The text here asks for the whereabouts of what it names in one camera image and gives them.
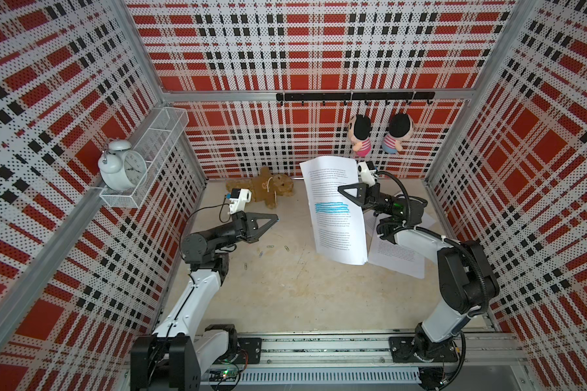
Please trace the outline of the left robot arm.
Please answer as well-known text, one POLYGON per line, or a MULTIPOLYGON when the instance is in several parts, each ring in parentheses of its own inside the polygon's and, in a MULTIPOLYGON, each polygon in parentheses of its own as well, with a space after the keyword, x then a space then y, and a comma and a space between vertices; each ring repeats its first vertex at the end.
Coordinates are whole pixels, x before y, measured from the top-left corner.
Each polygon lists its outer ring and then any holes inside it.
POLYGON ((229 272, 228 249, 257 242, 278 221, 275 214, 240 211, 228 223, 184 236, 180 254, 190 280, 168 316, 151 334, 135 340, 130 389, 197 390, 214 363, 236 358, 234 325, 211 325, 201 337, 197 331, 229 272))

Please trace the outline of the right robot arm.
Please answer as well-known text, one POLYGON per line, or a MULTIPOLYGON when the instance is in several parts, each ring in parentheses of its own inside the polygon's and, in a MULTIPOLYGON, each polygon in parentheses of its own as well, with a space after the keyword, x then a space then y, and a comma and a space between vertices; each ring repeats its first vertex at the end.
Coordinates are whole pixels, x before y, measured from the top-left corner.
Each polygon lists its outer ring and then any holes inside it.
POLYGON ((386 171, 364 170, 361 181, 338 192, 362 210, 386 217, 378 223, 379 239, 437 262, 440 303, 416 328, 418 343, 441 344, 456 337, 474 317, 485 314, 500 285, 483 246, 459 241, 422 226, 428 201, 410 196, 405 185, 386 171))

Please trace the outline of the blue highlighted paper document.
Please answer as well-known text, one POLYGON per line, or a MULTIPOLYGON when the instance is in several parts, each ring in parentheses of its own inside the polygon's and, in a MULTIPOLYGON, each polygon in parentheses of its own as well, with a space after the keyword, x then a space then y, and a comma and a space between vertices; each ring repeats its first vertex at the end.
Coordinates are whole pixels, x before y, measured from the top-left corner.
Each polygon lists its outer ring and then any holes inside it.
POLYGON ((320 156, 300 164, 308 194, 316 252, 351 266, 368 262, 365 220, 360 206, 338 188, 359 182, 356 161, 320 156))

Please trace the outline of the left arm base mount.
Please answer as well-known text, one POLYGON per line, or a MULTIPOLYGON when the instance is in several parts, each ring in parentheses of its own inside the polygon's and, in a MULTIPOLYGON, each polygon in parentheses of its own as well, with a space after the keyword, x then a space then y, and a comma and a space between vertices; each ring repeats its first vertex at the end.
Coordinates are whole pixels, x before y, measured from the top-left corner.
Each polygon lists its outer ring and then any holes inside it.
POLYGON ((238 337, 236 346, 220 356, 215 364, 236 363, 238 366, 260 363, 263 339, 260 337, 238 337))

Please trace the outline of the pink highlighted paper document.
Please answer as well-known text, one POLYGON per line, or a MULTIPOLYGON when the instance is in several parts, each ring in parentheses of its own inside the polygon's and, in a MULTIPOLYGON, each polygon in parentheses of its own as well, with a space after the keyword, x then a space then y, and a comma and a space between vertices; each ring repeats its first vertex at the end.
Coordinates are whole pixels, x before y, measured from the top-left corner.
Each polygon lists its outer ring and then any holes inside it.
POLYGON ((411 249, 373 236, 369 246, 368 263, 419 280, 425 278, 425 258, 411 249))

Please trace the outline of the yellow highlighted paper document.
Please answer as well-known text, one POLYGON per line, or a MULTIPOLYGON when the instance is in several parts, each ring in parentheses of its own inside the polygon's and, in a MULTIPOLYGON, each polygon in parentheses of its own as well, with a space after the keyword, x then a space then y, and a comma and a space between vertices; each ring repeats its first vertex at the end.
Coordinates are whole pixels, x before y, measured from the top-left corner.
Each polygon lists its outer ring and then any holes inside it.
MULTIPOLYGON (((375 216, 373 212, 364 213, 365 232, 368 236, 373 237, 376 235, 376 227, 383 218, 388 218, 388 215, 381 213, 380 215, 375 216)), ((424 213, 422 215, 422 222, 420 223, 420 226, 423 226, 424 228, 430 228, 435 223, 436 220, 432 216, 430 216, 428 213, 424 213)))

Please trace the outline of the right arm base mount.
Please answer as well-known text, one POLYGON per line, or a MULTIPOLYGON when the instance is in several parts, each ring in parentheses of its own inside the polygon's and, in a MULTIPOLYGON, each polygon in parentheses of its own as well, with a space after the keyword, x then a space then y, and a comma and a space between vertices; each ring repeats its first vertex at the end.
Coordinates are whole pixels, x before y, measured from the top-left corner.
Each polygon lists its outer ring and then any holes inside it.
POLYGON ((457 363, 459 360, 452 339, 431 342, 425 335, 390 337, 389 349, 394 363, 457 363))

